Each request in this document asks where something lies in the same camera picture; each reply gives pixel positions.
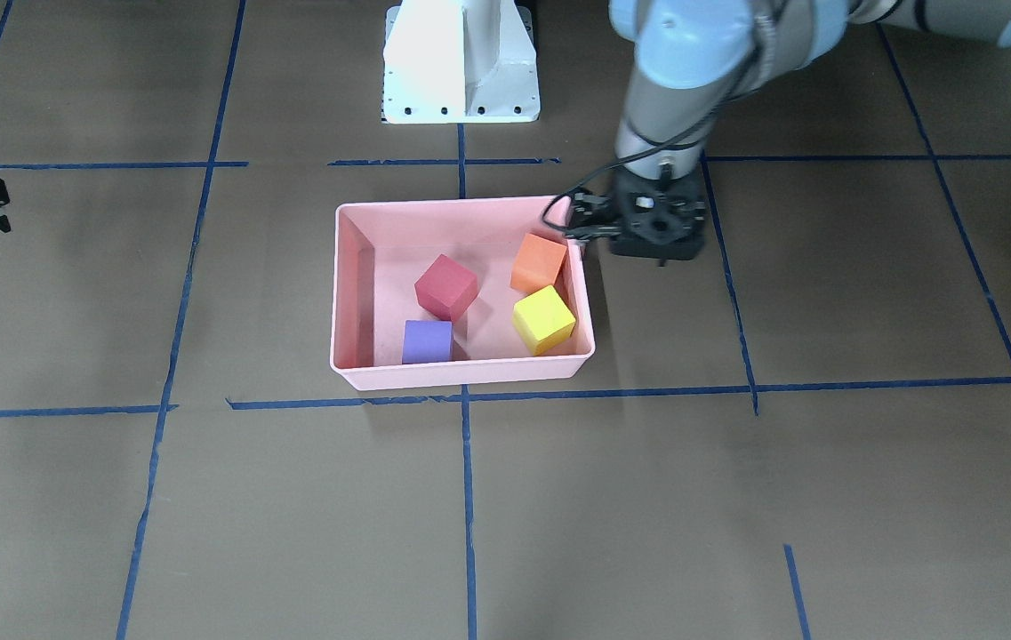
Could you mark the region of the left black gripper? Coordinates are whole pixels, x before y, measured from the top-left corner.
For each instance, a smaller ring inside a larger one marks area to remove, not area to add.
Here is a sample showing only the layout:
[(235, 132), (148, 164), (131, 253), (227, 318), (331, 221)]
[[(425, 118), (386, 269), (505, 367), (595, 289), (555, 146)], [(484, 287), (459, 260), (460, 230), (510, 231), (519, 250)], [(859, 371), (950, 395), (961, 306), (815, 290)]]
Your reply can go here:
[(578, 188), (570, 195), (566, 238), (586, 243), (605, 239), (608, 251), (624, 258), (668, 262), (692, 260), (705, 246), (709, 214), (700, 172), (649, 180), (616, 169), (602, 196)]

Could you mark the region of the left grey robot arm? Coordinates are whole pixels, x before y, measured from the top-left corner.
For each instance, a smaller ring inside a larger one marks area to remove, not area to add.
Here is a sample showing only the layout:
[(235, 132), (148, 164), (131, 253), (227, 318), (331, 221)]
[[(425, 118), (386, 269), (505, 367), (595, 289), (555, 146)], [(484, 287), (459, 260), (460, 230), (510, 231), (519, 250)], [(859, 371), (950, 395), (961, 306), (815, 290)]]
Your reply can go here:
[(704, 246), (708, 204), (699, 167), (722, 109), (809, 66), (847, 26), (883, 23), (1011, 48), (1011, 1), (612, 1), (614, 31), (634, 44), (634, 68), (611, 174), (598, 196), (582, 179), (550, 199), (547, 228), (598, 238), (616, 255), (691, 260)]

